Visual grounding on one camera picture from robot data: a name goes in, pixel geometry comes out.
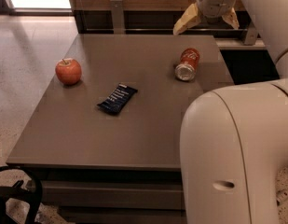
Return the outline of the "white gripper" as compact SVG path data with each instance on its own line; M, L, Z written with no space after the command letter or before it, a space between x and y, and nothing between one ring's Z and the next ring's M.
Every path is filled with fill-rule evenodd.
M236 0L197 0L191 4L181 18L174 24L173 34L179 35L201 23L202 14L208 18L222 17L233 29L240 27L237 14L233 8Z

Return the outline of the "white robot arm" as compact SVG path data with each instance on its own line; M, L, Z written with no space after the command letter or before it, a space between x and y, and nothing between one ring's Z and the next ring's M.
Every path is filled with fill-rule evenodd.
M215 18L235 0L197 0ZM279 79L209 91L186 110L180 162L188 224L280 224L277 172L288 166L288 0L241 0Z

